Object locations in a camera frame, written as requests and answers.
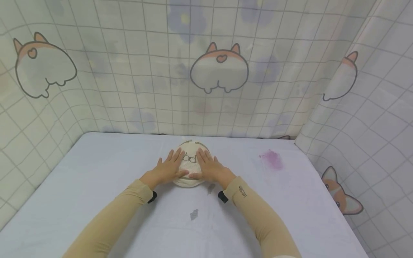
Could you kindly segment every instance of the hand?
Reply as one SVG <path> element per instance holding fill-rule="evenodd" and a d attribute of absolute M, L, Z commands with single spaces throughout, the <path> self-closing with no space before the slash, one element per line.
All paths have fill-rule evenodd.
<path fill-rule="evenodd" d="M 162 162 L 162 158 L 159 158 L 157 166 L 151 171 L 146 172 L 140 178 L 140 181 L 147 184 L 153 191 L 159 184 L 166 184 L 189 174 L 189 171 L 186 170 L 178 171 L 184 155 L 185 152 L 181 151 L 181 148 L 179 148 L 175 154 L 173 150 L 171 150 L 166 160 Z"/>
<path fill-rule="evenodd" d="M 225 190 L 232 180 L 236 178 L 229 168 L 219 163 L 216 156 L 212 158 L 208 151 L 201 148 L 197 151 L 198 163 L 201 166 L 201 174 L 190 174 L 190 178 L 203 179 L 210 182 L 218 182 Z"/>

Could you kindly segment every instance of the gray stain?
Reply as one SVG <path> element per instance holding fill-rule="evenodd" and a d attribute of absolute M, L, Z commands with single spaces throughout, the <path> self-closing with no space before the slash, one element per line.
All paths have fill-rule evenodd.
<path fill-rule="evenodd" d="M 209 186 L 208 186 L 208 194 L 210 194 L 210 193 L 212 193 L 212 190 L 215 188 L 215 184 L 210 184 Z"/>
<path fill-rule="evenodd" d="M 191 221 L 196 219 L 198 217 L 198 209 L 194 210 L 192 213 L 190 213 L 191 215 Z"/>

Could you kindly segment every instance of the white sheet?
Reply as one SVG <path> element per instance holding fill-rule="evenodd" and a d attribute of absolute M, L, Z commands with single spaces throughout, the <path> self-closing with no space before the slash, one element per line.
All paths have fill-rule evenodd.
<path fill-rule="evenodd" d="M 289 140 L 186 137 L 204 143 L 280 215 L 305 258 L 367 258 L 307 157 Z M 0 257 L 61 257 L 125 187 L 184 141 L 181 136 L 88 133 L 0 232 Z M 259 155 L 280 154 L 273 171 Z M 261 257 L 254 234 L 217 185 L 158 187 L 110 257 Z M 198 209 L 191 221 L 190 213 Z"/>

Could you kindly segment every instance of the orange heart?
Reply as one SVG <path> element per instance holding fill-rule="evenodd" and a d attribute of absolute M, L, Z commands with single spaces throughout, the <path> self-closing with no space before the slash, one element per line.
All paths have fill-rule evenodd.
<path fill-rule="evenodd" d="M 216 57 L 216 61 L 220 64 L 222 64 L 223 62 L 225 62 L 225 60 L 228 58 L 227 55 L 222 54 Z"/>
<path fill-rule="evenodd" d="M 32 47 L 31 49 L 29 49 L 27 51 L 27 55 L 31 58 L 31 59 L 35 59 L 37 56 L 37 49 L 35 49 L 34 47 Z"/>

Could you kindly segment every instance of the black wristband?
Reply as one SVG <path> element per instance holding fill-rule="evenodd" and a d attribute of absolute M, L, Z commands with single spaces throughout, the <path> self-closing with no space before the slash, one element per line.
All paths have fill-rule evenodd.
<path fill-rule="evenodd" d="M 226 203 L 228 201 L 228 198 L 225 196 L 224 192 L 221 191 L 218 193 L 218 198 L 223 202 Z"/>
<path fill-rule="evenodd" d="M 158 197 L 158 194 L 157 194 L 155 191 L 152 191 L 152 192 L 153 192 L 153 196 L 152 196 L 152 198 L 149 200 L 148 203 L 153 202 L 153 201 L 156 199 L 156 197 Z"/>

